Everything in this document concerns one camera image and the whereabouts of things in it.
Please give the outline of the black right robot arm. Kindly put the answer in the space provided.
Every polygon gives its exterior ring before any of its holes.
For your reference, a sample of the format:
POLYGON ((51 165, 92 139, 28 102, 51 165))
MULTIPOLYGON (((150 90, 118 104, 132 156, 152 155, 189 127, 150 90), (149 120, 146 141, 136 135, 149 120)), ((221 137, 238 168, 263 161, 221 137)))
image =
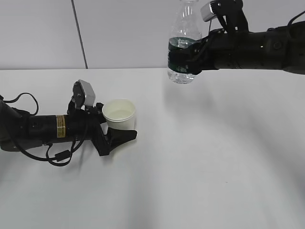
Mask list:
POLYGON ((193 75, 219 69, 304 74, 305 23, 300 21, 264 32, 235 34, 216 29, 187 48, 169 44, 168 67, 177 73, 193 75))

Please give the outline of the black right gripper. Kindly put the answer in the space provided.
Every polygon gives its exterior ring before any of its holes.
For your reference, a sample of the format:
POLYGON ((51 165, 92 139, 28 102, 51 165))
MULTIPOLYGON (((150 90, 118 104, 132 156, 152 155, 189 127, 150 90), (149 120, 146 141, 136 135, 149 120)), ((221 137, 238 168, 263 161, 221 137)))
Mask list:
POLYGON ((212 30, 187 48, 169 44, 168 68, 191 74, 226 69, 226 32, 224 29, 212 30))

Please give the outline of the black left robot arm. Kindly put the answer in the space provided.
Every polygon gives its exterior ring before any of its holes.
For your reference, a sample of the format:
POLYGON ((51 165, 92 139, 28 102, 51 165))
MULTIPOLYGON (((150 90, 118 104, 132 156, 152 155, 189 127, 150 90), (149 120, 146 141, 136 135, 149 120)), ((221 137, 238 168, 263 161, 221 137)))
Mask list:
POLYGON ((106 122, 101 103, 96 107, 76 109, 68 105, 64 115, 33 115, 0 102, 0 147, 3 151, 19 152, 43 145, 90 140, 99 156, 110 152, 137 137, 135 130, 108 128, 104 133, 101 124, 106 122))

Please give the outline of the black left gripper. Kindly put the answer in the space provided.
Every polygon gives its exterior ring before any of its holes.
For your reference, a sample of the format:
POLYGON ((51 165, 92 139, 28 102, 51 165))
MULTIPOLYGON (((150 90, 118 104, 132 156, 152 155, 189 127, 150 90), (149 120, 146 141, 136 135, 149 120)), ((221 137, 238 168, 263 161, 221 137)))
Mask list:
POLYGON ((108 128, 106 137, 101 127, 106 122, 102 108, 103 104, 97 103, 95 107, 86 106, 82 110, 77 109, 74 102, 70 102, 66 115, 66 136, 90 140, 99 156, 108 156, 110 149, 135 140, 137 131, 108 128))

